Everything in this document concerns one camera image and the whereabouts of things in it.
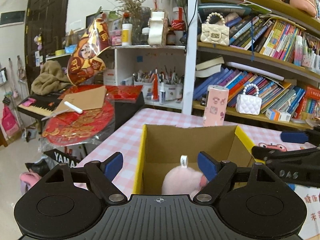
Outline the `pink cylindrical cup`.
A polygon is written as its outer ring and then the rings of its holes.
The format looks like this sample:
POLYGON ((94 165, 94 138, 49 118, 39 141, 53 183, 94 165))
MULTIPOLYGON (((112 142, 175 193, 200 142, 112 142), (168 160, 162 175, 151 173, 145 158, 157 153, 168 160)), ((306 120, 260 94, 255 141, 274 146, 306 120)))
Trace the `pink cylindrical cup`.
POLYGON ((207 89, 206 105, 203 115, 203 126, 222 126, 225 118, 229 90, 218 85, 207 89))

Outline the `brown blanket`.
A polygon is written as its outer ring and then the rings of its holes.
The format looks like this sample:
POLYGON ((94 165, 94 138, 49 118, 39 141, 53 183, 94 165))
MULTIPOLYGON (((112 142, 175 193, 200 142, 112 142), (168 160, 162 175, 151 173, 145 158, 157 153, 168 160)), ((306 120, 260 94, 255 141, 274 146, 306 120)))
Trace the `brown blanket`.
POLYGON ((47 95, 70 85, 70 81, 57 61, 47 61, 31 84, 31 94, 47 95))

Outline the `white quilted pearl purse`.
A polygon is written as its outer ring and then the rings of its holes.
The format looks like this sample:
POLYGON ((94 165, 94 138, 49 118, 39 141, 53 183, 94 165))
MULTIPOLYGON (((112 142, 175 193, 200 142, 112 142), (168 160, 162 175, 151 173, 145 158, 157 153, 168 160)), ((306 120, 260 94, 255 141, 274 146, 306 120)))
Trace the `white quilted pearl purse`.
POLYGON ((262 98, 259 97, 259 88, 255 84, 247 84, 243 92, 237 96, 235 109, 240 114, 258 115, 260 113, 262 98), (254 94, 246 94, 249 88, 253 88, 254 94))

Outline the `black keyboard piano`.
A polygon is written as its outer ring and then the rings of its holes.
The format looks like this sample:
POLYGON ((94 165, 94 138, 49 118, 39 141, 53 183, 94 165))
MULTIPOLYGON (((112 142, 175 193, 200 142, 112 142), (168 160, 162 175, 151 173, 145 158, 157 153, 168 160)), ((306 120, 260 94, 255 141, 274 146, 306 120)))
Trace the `black keyboard piano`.
POLYGON ((17 109, 26 115, 34 118, 42 118, 50 116, 62 101, 59 94, 53 93, 45 96, 30 95, 25 98, 18 106, 17 109))

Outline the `cream quilted pearl purse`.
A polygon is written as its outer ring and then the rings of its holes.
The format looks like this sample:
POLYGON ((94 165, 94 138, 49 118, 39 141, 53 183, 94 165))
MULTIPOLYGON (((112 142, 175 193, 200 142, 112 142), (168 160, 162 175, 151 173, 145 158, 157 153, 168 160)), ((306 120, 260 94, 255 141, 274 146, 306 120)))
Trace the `cream quilted pearl purse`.
POLYGON ((201 25, 200 41, 203 43, 229 46, 229 27, 225 25, 225 19, 220 13, 211 12, 206 22, 201 25), (222 25, 210 24, 212 17, 217 16, 222 21, 222 25))

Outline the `brown cardboard sheet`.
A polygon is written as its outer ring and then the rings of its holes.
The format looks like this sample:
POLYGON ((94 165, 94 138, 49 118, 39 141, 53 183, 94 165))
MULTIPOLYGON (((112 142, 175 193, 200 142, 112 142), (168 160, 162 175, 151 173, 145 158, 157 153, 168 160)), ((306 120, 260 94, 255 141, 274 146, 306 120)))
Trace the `brown cardboard sheet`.
POLYGON ((105 100, 105 95, 105 86, 100 86, 98 88, 89 89, 83 92, 67 94, 55 109, 54 113, 58 113, 64 110, 73 112, 74 110, 67 107, 67 105, 65 105, 65 102, 69 102, 83 111, 102 108, 105 100))

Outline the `orange white small box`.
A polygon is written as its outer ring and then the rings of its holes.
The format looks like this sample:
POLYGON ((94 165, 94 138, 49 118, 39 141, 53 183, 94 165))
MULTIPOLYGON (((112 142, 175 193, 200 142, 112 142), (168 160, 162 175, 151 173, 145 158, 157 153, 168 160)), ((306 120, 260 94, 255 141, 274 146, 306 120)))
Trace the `orange white small box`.
POLYGON ((265 115, 269 120, 273 121, 289 122, 291 119, 290 113, 278 111, 276 109, 268 109, 265 115))

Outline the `yellow cardboard box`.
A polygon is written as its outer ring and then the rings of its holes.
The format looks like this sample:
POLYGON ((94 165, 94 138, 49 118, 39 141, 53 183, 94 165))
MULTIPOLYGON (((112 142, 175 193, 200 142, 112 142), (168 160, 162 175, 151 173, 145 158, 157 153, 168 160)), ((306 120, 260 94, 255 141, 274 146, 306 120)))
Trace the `yellow cardboard box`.
POLYGON ((217 161, 229 160, 240 167, 251 167, 255 161, 253 146, 240 126, 144 125, 132 193, 160 194, 165 175, 180 164, 182 155, 188 157, 188 165, 195 170, 201 151, 217 161))

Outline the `pink pig plush toy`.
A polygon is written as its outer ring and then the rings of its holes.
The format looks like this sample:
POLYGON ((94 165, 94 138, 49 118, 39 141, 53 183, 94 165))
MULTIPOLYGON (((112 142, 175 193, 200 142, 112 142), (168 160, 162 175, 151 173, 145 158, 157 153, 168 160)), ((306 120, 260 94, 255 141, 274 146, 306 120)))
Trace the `pink pig plush toy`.
POLYGON ((181 155, 180 165, 164 177, 162 194, 188 194, 193 199, 207 184, 208 180, 202 172, 188 166, 188 156, 181 155))

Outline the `wooden bookshelf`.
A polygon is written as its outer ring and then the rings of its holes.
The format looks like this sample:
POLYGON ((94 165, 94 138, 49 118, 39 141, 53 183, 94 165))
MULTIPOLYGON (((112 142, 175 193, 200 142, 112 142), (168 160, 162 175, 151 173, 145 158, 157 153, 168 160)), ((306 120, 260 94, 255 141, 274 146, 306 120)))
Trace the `wooden bookshelf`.
MULTIPOLYGON (((200 0, 203 3, 209 2, 224 2, 224 3, 239 3, 243 0, 200 0)), ((248 0, 256 4, 267 7, 275 12, 275 14, 293 20, 294 22, 306 27, 308 30, 319 34, 319 21, 314 20, 309 16, 305 16, 302 12, 297 9, 291 8, 289 5, 285 5, 283 2, 277 0, 248 0)), ((237 62, 245 64, 257 69, 266 70, 269 72, 276 73, 286 79, 296 79, 298 85, 302 86, 317 86, 319 85, 319 74, 311 71, 309 68, 299 67, 292 63, 281 61, 280 59, 275 59, 266 55, 259 54, 257 52, 250 52, 247 50, 227 47, 221 45, 210 45, 207 43, 199 42, 197 44, 197 49, 206 53, 213 53, 225 56, 226 62, 237 62)), ((294 122, 281 122, 269 120, 265 115, 248 115, 239 114, 232 107, 227 108, 226 115, 233 116, 236 120, 251 120, 275 124, 278 126, 286 126, 293 129, 308 129, 311 128, 309 124, 298 124, 294 122)))

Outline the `red gold fortune god decoration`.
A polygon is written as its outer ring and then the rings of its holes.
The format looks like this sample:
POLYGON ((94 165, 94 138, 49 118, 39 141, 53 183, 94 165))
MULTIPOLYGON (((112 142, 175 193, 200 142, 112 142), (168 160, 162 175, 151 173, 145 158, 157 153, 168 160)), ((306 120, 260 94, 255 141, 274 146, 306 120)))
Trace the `red gold fortune god decoration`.
POLYGON ((99 55, 110 48, 107 15, 98 15, 80 38, 75 51, 68 61, 67 77, 77 86, 106 69, 99 55))

